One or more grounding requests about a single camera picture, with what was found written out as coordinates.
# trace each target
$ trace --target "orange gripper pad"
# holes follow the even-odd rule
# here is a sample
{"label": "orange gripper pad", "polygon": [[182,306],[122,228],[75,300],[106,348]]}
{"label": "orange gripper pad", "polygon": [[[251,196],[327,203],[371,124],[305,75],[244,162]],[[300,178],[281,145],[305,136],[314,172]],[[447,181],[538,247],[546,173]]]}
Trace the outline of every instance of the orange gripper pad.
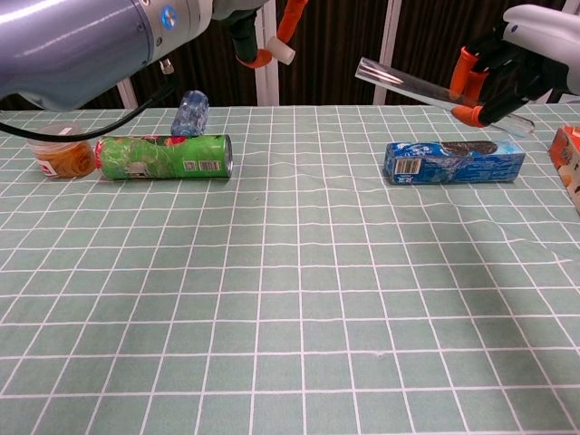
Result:
{"label": "orange gripper pad", "polygon": [[479,120],[479,113],[481,112],[481,109],[483,109],[483,106],[476,107],[455,106],[451,110],[451,113],[453,114],[453,116],[455,116],[455,118],[457,118],[464,124],[469,125],[470,127],[482,128],[485,127],[486,125]]}
{"label": "orange gripper pad", "polygon": [[284,17],[276,34],[276,37],[284,44],[288,44],[290,39],[292,39],[296,26],[307,4],[308,0],[288,0],[288,4],[284,10]]}
{"label": "orange gripper pad", "polygon": [[485,72],[470,71],[468,75],[468,81],[465,84],[465,88],[463,90],[463,95],[470,98],[474,102],[479,100],[481,88],[483,88],[483,83],[485,83],[488,76],[489,71]]}
{"label": "orange gripper pad", "polygon": [[463,93],[469,73],[477,61],[477,56],[468,52],[466,47],[461,48],[461,53],[455,65],[455,70],[453,70],[451,85],[449,87],[449,96],[452,99],[457,99]]}
{"label": "orange gripper pad", "polygon": [[244,62],[244,61],[240,61],[239,58],[237,58],[237,60],[244,66],[247,66],[248,68],[252,68],[253,70],[257,69],[257,68],[262,68],[263,66],[268,65],[270,62],[272,62],[272,54],[268,51],[268,50],[264,50],[263,48],[260,48],[257,51],[257,58],[251,62]]}

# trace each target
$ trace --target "orange box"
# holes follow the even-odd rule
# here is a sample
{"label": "orange box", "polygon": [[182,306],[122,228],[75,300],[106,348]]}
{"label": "orange box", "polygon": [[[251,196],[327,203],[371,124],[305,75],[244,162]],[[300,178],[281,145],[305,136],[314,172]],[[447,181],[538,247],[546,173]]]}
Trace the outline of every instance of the orange box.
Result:
{"label": "orange box", "polygon": [[560,127],[548,153],[576,210],[580,212],[580,126]]}

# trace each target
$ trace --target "black cable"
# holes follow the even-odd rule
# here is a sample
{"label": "black cable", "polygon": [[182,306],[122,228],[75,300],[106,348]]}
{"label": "black cable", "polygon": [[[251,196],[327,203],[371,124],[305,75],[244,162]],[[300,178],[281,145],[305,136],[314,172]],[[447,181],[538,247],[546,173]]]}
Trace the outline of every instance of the black cable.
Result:
{"label": "black cable", "polygon": [[127,122],[132,121],[137,116],[142,114],[146,109],[151,107],[153,104],[156,104],[157,102],[160,102],[164,98],[171,95],[176,89],[177,89],[177,80],[173,77],[173,74],[170,74],[166,76],[166,81],[163,83],[163,85],[161,85],[161,87],[140,107],[138,107],[131,113],[125,115],[120,120],[115,121],[113,124],[110,124],[107,127],[103,127],[102,129],[94,130],[88,133],[75,134],[70,136],[66,135],[56,136],[51,134],[36,133],[29,130],[22,130],[17,127],[13,127],[11,125],[3,124],[2,122],[0,122],[0,131],[12,134],[14,136],[20,136],[21,138],[38,140],[42,142],[68,143],[68,142],[81,142],[83,140],[91,140],[104,136],[110,133],[111,131],[117,130],[119,127],[122,127]]}

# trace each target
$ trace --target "cardboard box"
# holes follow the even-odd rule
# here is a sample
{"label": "cardboard box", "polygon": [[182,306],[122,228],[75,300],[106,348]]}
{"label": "cardboard box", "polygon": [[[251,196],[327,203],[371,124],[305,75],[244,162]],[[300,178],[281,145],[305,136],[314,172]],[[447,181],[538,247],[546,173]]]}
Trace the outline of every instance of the cardboard box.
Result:
{"label": "cardboard box", "polygon": [[392,184],[513,181],[526,154],[512,140],[394,142],[385,175]]}
{"label": "cardboard box", "polygon": [[560,127],[548,153],[568,195],[580,211],[580,126]]}

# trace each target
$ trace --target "blue logo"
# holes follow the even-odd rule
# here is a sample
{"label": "blue logo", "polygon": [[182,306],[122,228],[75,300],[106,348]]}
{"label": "blue logo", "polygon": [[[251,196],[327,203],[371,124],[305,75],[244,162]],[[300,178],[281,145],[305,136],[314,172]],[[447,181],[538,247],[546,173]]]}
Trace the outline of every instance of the blue logo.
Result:
{"label": "blue logo", "polygon": [[167,30],[173,30],[178,23],[178,11],[173,6],[165,6],[161,11],[161,23]]}

